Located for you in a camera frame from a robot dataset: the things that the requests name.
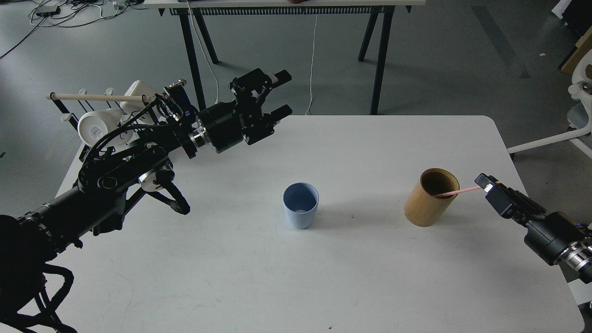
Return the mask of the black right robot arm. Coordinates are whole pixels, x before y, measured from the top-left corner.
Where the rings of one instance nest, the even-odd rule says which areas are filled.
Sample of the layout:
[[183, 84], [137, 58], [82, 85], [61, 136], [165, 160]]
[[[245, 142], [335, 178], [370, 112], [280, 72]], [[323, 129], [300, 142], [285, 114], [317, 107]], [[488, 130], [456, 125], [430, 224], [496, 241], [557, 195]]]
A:
[[565, 263], [583, 283], [592, 278], [591, 230], [571, 221], [561, 211], [546, 209], [528, 196], [480, 173], [475, 183], [486, 192], [486, 200], [500, 217], [526, 228], [524, 243], [546, 264]]

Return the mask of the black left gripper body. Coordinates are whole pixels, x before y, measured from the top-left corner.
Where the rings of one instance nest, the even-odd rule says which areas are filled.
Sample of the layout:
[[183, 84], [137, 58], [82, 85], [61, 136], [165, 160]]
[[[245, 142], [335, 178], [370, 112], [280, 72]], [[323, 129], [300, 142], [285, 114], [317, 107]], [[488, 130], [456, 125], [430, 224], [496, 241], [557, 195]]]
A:
[[199, 112], [199, 122], [216, 153], [245, 141], [253, 145], [274, 133], [276, 116], [256, 104], [217, 103]]

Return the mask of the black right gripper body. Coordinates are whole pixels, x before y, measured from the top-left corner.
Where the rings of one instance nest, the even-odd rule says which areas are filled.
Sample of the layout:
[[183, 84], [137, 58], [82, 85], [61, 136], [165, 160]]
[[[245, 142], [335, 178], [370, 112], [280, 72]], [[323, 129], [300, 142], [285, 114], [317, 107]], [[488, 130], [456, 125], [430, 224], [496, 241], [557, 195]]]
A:
[[510, 218], [527, 229], [525, 244], [548, 265], [559, 262], [569, 267], [588, 265], [588, 228], [576, 223], [562, 211], [546, 209], [522, 192], [501, 186], [512, 201]]

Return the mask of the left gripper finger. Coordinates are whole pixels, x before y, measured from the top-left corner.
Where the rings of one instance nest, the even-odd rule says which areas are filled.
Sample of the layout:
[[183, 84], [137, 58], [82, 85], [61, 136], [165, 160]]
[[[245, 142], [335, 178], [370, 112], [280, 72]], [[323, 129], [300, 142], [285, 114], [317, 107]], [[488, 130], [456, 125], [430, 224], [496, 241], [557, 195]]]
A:
[[287, 70], [267, 74], [261, 69], [254, 69], [234, 78], [229, 83], [229, 88], [239, 103], [263, 104], [273, 89], [291, 80], [292, 76]]
[[293, 110], [287, 104], [282, 105], [281, 107], [273, 110], [270, 113], [266, 113], [266, 128], [272, 130], [281, 122], [281, 120], [292, 114]]

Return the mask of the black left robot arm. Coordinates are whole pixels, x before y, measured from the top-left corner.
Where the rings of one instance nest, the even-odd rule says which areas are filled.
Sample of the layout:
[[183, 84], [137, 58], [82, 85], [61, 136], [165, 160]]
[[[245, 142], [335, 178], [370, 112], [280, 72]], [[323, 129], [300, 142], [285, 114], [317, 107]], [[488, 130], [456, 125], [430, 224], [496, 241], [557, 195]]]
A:
[[1, 216], [1, 323], [24, 333], [33, 326], [73, 333], [56, 310], [74, 282], [71, 270], [50, 264], [81, 237], [121, 230], [125, 216], [149, 195], [187, 215], [191, 208], [173, 183], [169, 153], [182, 148], [194, 158], [200, 147], [216, 153], [245, 141], [253, 145], [274, 133], [292, 114], [288, 105], [262, 111], [268, 94], [290, 82], [287, 70], [254, 69], [234, 78], [234, 100], [199, 111], [180, 80], [163, 93], [141, 96], [144, 107], [117, 121], [90, 145], [72, 187], [21, 217]]

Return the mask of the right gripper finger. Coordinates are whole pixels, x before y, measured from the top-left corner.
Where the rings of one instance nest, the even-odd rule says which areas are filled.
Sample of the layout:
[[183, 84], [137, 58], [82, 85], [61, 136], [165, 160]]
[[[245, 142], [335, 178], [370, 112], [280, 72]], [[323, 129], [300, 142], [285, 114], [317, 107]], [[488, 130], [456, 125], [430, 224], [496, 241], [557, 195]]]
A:
[[493, 188], [497, 187], [500, 182], [491, 175], [485, 175], [484, 173], [480, 173], [480, 175], [476, 177], [475, 183], [484, 191], [491, 191]]
[[512, 201], [507, 191], [501, 186], [487, 185], [486, 200], [500, 217], [510, 218], [512, 212]]

